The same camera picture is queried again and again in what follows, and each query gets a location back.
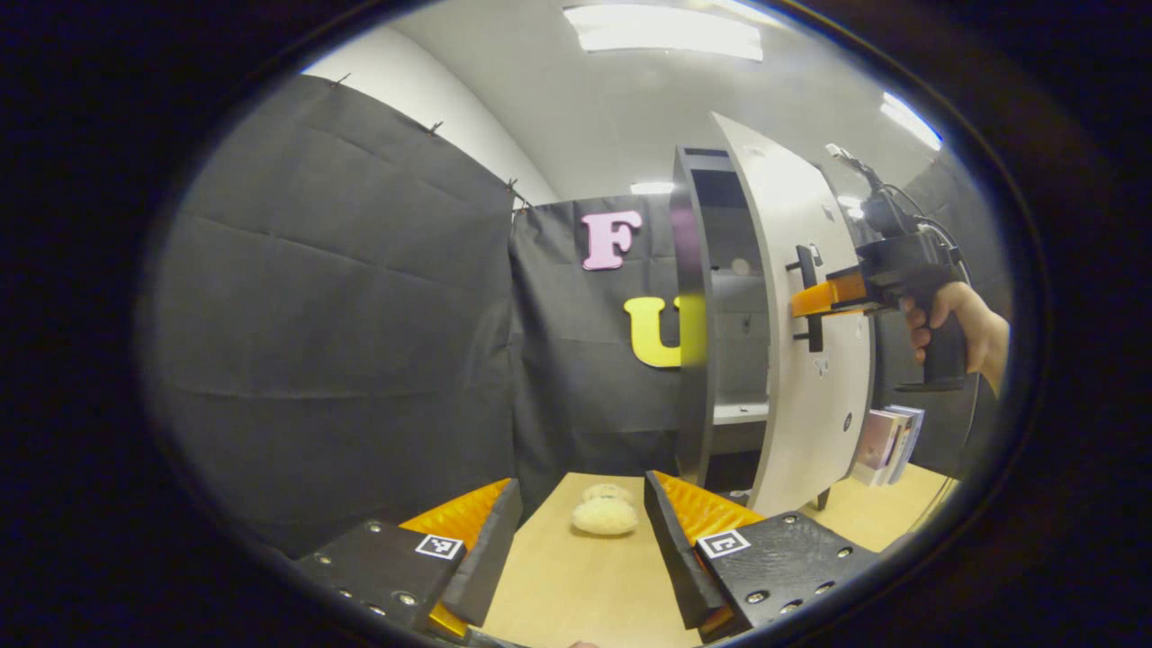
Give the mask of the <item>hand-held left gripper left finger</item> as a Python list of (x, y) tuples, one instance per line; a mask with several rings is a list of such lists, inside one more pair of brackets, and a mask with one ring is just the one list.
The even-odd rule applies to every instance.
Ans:
[(364, 520), (296, 559), (309, 582), (441, 643), (482, 632), (523, 512), (521, 484), (498, 480), (400, 523)]

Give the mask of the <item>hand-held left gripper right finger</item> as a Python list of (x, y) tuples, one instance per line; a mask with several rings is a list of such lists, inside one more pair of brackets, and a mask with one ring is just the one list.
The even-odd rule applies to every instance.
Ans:
[(761, 517), (665, 472), (644, 476), (644, 508), (680, 618), (705, 645), (797, 615), (880, 557), (806, 514)]

